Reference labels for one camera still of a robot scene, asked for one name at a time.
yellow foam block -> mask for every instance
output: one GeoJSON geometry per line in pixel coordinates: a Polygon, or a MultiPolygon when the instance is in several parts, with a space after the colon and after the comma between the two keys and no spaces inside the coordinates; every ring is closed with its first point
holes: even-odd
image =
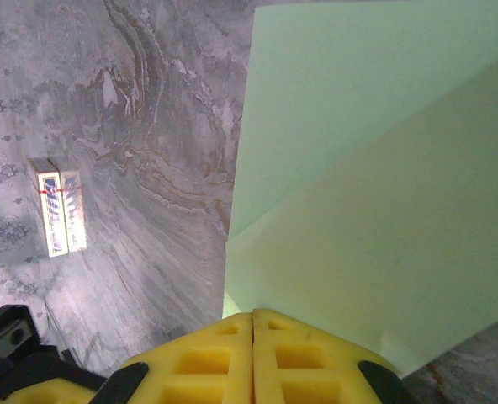
{"type": "Polygon", "coordinates": [[[149,372],[130,404],[250,404],[252,314],[240,313],[139,354],[149,372]]]}
{"type": "Polygon", "coordinates": [[[6,404],[87,404],[95,392],[63,379],[44,381],[15,391],[6,404]]]}
{"type": "Polygon", "coordinates": [[[256,404],[379,404],[358,369],[377,354],[275,311],[253,312],[256,404]]]}

floor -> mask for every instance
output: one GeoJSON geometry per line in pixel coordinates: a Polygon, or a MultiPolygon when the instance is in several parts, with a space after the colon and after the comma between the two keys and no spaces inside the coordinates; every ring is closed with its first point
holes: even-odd
{"type": "MultiPolygon", "coordinates": [[[[257,5],[0,0],[0,305],[47,312],[87,368],[220,318],[257,5]],[[47,258],[26,176],[82,179],[87,248],[47,258]]],[[[498,325],[406,380],[420,402],[498,402],[498,325]]]]}

floral wallpaper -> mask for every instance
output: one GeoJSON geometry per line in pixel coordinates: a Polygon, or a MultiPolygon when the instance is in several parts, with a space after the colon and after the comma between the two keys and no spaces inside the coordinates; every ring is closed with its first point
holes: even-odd
{"type": "MultiPolygon", "coordinates": [[[[4,33],[0,32],[0,45],[4,33]]],[[[5,98],[4,80],[12,73],[0,66],[0,306],[26,304],[45,333],[45,285],[40,280],[34,234],[29,212],[25,161],[19,153],[19,134],[8,133],[4,120],[19,113],[21,100],[5,98]]]]}

